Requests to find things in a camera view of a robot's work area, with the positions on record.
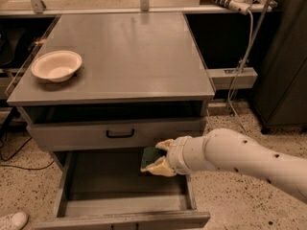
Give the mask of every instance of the table top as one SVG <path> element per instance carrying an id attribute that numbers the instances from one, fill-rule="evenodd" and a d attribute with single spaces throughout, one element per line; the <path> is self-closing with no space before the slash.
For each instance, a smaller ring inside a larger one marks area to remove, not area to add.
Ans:
<path id="1" fill-rule="evenodd" d="M 36 57 L 80 54 L 72 79 L 39 80 L 30 67 L 10 105 L 205 100 L 214 89 L 181 12 L 65 14 Z"/>

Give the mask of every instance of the white bowl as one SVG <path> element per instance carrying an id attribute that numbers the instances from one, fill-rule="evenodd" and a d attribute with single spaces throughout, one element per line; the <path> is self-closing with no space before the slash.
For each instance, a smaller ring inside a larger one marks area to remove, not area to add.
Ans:
<path id="1" fill-rule="evenodd" d="M 80 68 L 83 60 L 72 51 L 55 51 L 35 60 L 31 66 L 34 76 L 48 81 L 67 81 Z"/>

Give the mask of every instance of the white shoe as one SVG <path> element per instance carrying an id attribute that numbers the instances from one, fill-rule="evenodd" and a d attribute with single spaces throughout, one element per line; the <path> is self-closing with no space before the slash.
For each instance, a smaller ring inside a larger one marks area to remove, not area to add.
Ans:
<path id="1" fill-rule="evenodd" d="M 9 214 L 0 218 L 0 230 L 20 230 L 28 222 L 28 216 L 24 212 Z"/>

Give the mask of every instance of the black handle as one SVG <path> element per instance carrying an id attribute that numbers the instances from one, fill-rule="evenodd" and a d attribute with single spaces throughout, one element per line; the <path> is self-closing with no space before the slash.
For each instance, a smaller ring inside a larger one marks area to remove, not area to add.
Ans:
<path id="1" fill-rule="evenodd" d="M 106 131 L 106 137 L 110 139 L 116 139 L 116 138 L 130 138 L 134 135 L 134 128 L 131 130 L 129 134 L 119 134 L 119 135 L 110 135 L 110 131 Z"/>

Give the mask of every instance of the drawer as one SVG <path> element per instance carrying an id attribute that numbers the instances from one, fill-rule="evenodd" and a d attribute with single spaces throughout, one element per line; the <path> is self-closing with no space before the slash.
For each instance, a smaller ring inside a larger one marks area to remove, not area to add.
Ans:
<path id="1" fill-rule="evenodd" d="M 35 229 L 192 229 L 209 213 L 198 212 L 189 176 L 140 172 L 142 149 L 70 151 L 55 217 Z"/>
<path id="2" fill-rule="evenodd" d="M 42 150 L 100 150 L 154 146 L 178 136 L 199 136 L 200 118 L 33 124 L 27 129 Z"/>

